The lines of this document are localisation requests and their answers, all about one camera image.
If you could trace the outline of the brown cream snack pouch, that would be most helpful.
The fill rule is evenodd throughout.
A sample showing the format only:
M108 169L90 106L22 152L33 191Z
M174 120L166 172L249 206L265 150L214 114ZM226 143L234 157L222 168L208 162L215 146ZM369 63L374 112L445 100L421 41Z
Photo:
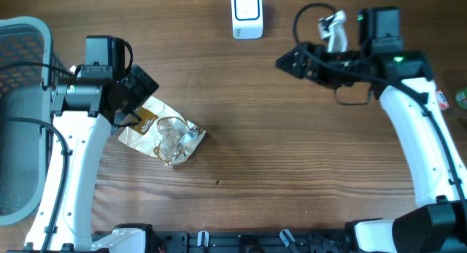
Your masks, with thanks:
M118 140L166 166L184 163L195 151L206 131L161 100L151 96L136 113L142 121L126 128Z

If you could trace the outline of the red Kleenex tissue pack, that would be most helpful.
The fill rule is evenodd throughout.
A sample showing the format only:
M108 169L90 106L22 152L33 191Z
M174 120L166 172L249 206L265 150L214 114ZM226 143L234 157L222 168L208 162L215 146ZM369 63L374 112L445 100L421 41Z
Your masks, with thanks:
M449 103L441 90L436 91L436 100L440 110L444 111L449 108Z

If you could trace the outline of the green drink bottle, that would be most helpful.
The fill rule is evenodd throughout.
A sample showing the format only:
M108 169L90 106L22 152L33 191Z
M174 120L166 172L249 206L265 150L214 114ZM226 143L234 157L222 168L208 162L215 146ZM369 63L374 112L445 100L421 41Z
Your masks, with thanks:
M467 109L467 87L463 87L455 94L457 105L462 109Z

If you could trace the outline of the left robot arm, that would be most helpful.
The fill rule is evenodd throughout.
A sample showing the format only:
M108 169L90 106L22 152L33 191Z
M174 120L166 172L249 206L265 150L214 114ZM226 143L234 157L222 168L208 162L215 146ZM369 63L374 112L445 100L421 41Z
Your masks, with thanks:
M57 81L51 106L54 145L26 252L89 252L98 166L112 131L144 123L136 110L158 84L133 65L115 36L87 36L85 61Z

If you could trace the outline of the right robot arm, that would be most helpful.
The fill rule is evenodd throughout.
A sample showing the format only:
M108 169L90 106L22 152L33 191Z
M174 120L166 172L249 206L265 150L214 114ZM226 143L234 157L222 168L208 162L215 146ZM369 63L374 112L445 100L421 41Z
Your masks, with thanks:
M431 66L419 50L405 50L397 7L362 9L360 49L347 49L346 16L334 10L318 28L326 46L296 42L275 65L296 78L337 90L365 82L402 146L416 209L396 219L348 222L341 247L351 252L464 252L466 167L436 97Z

